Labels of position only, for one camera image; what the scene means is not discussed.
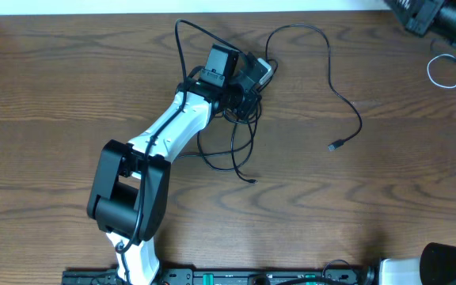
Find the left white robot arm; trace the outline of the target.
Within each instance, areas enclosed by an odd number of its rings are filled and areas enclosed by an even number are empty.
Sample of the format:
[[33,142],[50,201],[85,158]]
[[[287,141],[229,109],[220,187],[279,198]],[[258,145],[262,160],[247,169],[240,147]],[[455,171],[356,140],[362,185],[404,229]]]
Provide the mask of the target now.
[[260,88],[272,74],[268,61],[215,44],[206,64],[186,75],[172,104],[147,130],[126,143],[104,145],[86,210],[116,251],[118,284],[150,284],[158,274],[154,235],[182,149],[225,111],[238,123],[255,125]]

